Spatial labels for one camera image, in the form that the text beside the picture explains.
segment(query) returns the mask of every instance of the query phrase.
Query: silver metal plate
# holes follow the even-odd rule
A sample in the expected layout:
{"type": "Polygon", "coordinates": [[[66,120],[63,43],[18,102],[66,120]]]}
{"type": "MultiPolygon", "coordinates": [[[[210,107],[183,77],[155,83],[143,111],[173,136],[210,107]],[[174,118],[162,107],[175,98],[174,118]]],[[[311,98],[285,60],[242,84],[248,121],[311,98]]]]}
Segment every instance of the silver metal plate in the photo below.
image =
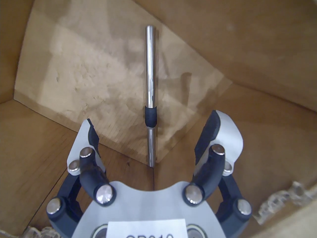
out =
{"type": "Polygon", "coordinates": [[[187,182],[159,191],[140,191],[113,181],[116,200],[109,207],[92,202],[82,216],[72,238],[91,237],[94,230],[109,221],[155,221],[185,219],[186,225],[200,226],[208,238],[225,238],[221,225],[205,201],[197,207],[188,206],[182,198],[187,182]]]}

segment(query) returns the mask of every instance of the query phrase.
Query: silver metal rod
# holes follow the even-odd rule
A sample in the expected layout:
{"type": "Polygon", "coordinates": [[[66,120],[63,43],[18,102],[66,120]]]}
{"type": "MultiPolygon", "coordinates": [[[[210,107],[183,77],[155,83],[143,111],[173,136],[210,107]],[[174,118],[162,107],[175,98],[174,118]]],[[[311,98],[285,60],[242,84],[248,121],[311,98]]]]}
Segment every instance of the silver metal rod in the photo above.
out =
{"type": "MultiPolygon", "coordinates": [[[[145,44],[145,59],[146,59],[146,107],[155,108],[155,38],[156,28],[148,25],[146,27],[146,44],[145,44]]],[[[147,157],[148,165],[155,165],[155,126],[154,128],[147,127],[147,157]]]]}
{"type": "Polygon", "coordinates": [[[150,167],[155,165],[155,128],[147,127],[147,162],[150,167]]]}
{"type": "Polygon", "coordinates": [[[154,108],[155,105],[155,35],[156,28],[146,27],[146,107],[154,108]]]}

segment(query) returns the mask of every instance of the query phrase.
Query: bolt head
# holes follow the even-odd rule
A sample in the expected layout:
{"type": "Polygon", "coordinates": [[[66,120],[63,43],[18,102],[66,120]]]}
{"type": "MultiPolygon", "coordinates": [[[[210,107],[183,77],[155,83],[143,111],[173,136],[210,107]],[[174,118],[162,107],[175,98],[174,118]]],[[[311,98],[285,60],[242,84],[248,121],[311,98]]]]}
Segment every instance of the bolt head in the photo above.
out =
{"type": "Polygon", "coordinates": [[[77,171],[79,169],[79,160],[74,160],[68,165],[68,169],[71,172],[77,171]]]}
{"type": "Polygon", "coordinates": [[[203,200],[203,194],[198,186],[188,185],[185,189],[185,196],[192,204],[199,204],[203,200]]]}
{"type": "Polygon", "coordinates": [[[226,173],[229,173],[229,172],[231,172],[231,170],[232,170],[231,164],[226,161],[226,162],[224,163],[224,171],[225,171],[226,173]]]}
{"type": "Polygon", "coordinates": [[[91,147],[85,147],[80,151],[80,157],[81,158],[86,158],[90,156],[93,153],[93,149],[91,147]]]}
{"type": "Polygon", "coordinates": [[[113,197],[113,190],[112,187],[108,184],[100,186],[96,192],[96,200],[98,203],[105,204],[110,202],[113,197]]]}
{"type": "Polygon", "coordinates": [[[243,215],[250,215],[252,213],[252,207],[250,203],[245,199],[238,200],[238,210],[243,215]]]}
{"type": "Polygon", "coordinates": [[[46,206],[46,211],[48,214],[54,214],[59,211],[61,208],[61,202],[59,198],[53,198],[49,201],[49,203],[46,206]]]}
{"type": "Polygon", "coordinates": [[[218,154],[218,155],[224,155],[224,147],[220,144],[214,144],[211,146],[212,150],[214,151],[214,153],[218,154]]]}

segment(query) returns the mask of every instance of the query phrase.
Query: metal pin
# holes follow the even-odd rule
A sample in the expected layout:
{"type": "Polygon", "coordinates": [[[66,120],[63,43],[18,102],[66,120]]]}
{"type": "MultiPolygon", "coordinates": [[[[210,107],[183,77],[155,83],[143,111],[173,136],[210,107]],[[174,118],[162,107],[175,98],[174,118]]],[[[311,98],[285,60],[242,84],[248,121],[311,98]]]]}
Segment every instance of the metal pin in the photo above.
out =
{"type": "Polygon", "coordinates": [[[226,161],[226,162],[224,163],[224,171],[225,171],[226,173],[229,173],[229,172],[231,172],[231,170],[232,170],[231,164],[226,161]]]}
{"type": "Polygon", "coordinates": [[[77,171],[79,169],[79,160],[74,160],[68,165],[68,169],[71,172],[77,171]]]}
{"type": "Polygon", "coordinates": [[[49,203],[46,206],[46,211],[48,214],[54,214],[59,211],[61,207],[61,202],[59,198],[53,198],[49,201],[49,203]]]}
{"type": "Polygon", "coordinates": [[[252,213],[252,207],[245,199],[238,200],[238,210],[244,215],[250,215],[252,213]]]}
{"type": "Polygon", "coordinates": [[[224,147],[220,144],[214,144],[212,145],[212,150],[214,151],[214,153],[218,154],[218,155],[224,155],[224,147]]]}
{"type": "Polygon", "coordinates": [[[96,200],[101,204],[110,202],[112,197],[113,197],[113,190],[112,190],[112,187],[108,184],[105,184],[99,187],[99,189],[96,192],[96,200]]]}
{"type": "Polygon", "coordinates": [[[185,189],[185,196],[192,204],[199,204],[203,200],[203,194],[198,186],[188,185],[185,189]]]}
{"type": "Polygon", "coordinates": [[[90,156],[93,153],[93,149],[91,147],[85,147],[80,151],[80,157],[81,158],[86,158],[90,156]]]}

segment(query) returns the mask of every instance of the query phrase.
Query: white label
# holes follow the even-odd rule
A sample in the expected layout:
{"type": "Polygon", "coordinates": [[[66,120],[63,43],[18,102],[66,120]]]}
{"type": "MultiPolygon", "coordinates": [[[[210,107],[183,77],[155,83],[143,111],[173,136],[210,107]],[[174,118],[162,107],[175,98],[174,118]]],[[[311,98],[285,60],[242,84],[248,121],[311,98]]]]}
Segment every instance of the white label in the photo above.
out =
{"type": "Polygon", "coordinates": [[[110,221],[107,238],[187,238],[185,219],[110,221]]]}

